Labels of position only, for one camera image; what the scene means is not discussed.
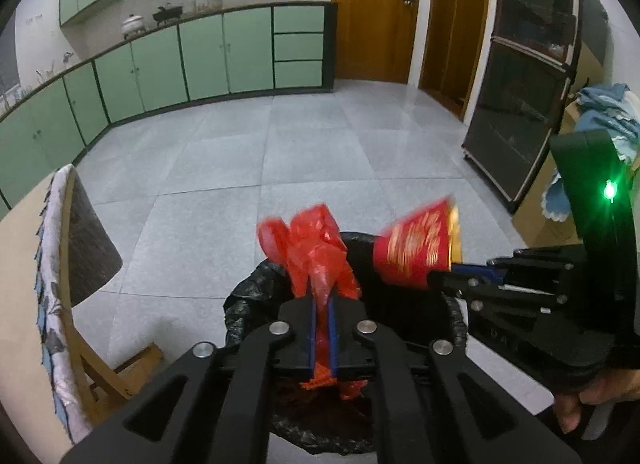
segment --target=human hand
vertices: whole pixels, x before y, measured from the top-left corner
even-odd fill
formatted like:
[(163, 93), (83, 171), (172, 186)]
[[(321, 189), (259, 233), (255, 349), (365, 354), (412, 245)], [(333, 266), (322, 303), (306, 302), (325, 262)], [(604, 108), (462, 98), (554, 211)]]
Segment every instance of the human hand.
[(564, 433), (578, 428), (583, 404), (602, 404), (608, 400), (640, 399), (640, 370), (603, 370), (590, 386), (577, 395), (555, 396), (554, 413)]

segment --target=gray floor tile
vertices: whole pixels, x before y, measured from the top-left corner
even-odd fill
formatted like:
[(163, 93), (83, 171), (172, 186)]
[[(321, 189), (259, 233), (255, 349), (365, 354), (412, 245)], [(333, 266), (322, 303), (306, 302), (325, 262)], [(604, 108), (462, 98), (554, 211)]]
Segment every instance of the gray floor tile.
[(200, 341), (225, 344), (220, 299), (120, 295), (109, 342), (108, 362), (119, 364), (154, 342), (168, 363)]
[(81, 166), (79, 174), (93, 204), (154, 196), (183, 148), (183, 144), (178, 144), (139, 150)]
[(73, 308), (74, 325), (89, 346), (102, 358), (109, 352), (109, 339), (119, 294), (95, 292)]
[(337, 453), (321, 453), (310, 455), (303, 449), (270, 433), (267, 464), (376, 464), (375, 453), (360, 455), (338, 455)]
[(356, 130), (419, 129), (415, 121), (399, 104), (345, 102), (342, 107), (351, 126)]
[(302, 94), (277, 97), (271, 106), (271, 128), (345, 128), (349, 123), (332, 94)]
[(223, 298), (254, 268), (258, 187), (158, 197), (122, 293)]
[(184, 145), (200, 126), (206, 111), (207, 107), (185, 108), (136, 122), (142, 134), (133, 149), (139, 151)]
[(453, 195), (460, 211), (463, 261), (485, 264), (511, 254), (511, 244), (476, 192), (464, 179), (404, 179), (380, 181), (391, 208), (403, 216), (435, 200)]
[(353, 130), (269, 131), (264, 157), (264, 184), (359, 180), (373, 178)]
[(255, 98), (205, 105), (209, 112), (191, 141), (266, 133), (271, 100), (271, 97)]
[[(329, 206), (341, 231), (378, 234), (395, 218), (378, 181), (355, 180), (263, 186), (258, 220), (275, 216), (288, 224), (296, 212), (321, 202)], [(255, 263), (264, 258), (256, 243)]]
[(161, 193), (260, 184), (265, 141), (263, 133), (190, 142), (162, 184)]
[(156, 197), (143, 197), (94, 205), (104, 230), (125, 263), (131, 259), (154, 202)]
[(377, 178), (460, 177), (436, 137), (426, 132), (359, 130)]

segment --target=door frame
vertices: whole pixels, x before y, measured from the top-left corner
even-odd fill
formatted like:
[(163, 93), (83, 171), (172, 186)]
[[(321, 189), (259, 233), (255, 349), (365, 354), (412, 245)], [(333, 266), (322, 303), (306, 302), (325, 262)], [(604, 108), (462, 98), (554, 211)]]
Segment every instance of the door frame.
[[(434, 7), (434, 0), (430, 1), (430, 10), (429, 10), (429, 23), (427, 24), (427, 37), (425, 38), (425, 42), (424, 42), (424, 55), (422, 56), (422, 67), (420, 70), (420, 79), (418, 81), (418, 86), (421, 86), (423, 83), (423, 78), (424, 78), (424, 67), (425, 67), (425, 62), (427, 60), (427, 49), (428, 49), (428, 44), (429, 44), (429, 36), (430, 36), (430, 31), (433, 28), (432, 24), (434, 24), (433, 22), (433, 18), (434, 18), (434, 14), (433, 14), (433, 7)], [(482, 7), (482, 19), (481, 19), (481, 25), (480, 25), (480, 36), (478, 38), (478, 47), (476, 48), (476, 58), (474, 59), (474, 66), (473, 69), (471, 71), (471, 76), (469, 79), (469, 85), (466, 89), (466, 96), (465, 96), (465, 103), (462, 107), (462, 110), (460, 111), (460, 115), (458, 115), (457, 117), (460, 119), (460, 121), (464, 120), (464, 117), (466, 115), (466, 110), (469, 104), (469, 100), (471, 97), (471, 91), (474, 87), (474, 84), (476, 82), (476, 75), (478, 74), (478, 64), (480, 63), (480, 55), (482, 53), (482, 44), (484, 43), (484, 32), (486, 30), (486, 19), (488, 16), (488, 12), (489, 12), (489, 0), (484, 0), (484, 4)]]

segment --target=black display cabinet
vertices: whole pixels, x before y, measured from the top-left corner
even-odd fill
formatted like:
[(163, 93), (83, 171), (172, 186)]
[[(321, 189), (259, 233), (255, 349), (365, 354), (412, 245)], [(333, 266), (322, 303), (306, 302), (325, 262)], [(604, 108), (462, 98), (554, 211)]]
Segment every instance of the black display cabinet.
[(580, 0), (498, 0), (466, 156), (515, 211), (559, 129), (580, 49)]

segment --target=black trash bag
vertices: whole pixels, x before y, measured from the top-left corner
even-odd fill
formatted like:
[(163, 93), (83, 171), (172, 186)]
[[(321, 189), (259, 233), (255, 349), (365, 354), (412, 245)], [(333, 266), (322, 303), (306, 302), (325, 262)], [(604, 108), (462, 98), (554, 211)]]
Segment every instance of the black trash bag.
[[(448, 339), (466, 345), (466, 325), (458, 302), (441, 293), (387, 285), (373, 267), (375, 236), (341, 233), (347, 261), (362, 289), (367, 316), (407, 342), (428, 345)], [(225, 300), (226, 346), (241, 343), (253, 330), (278, 318), (292, 300), (286, 270), (265, 260)], [(311, 454), (342, 455), (374, 451), (371, 402), (362, 396), (342, 400), (334, 386), (303, 390), (293, 380), (276, 380), (271, 389), (271, 431)]]

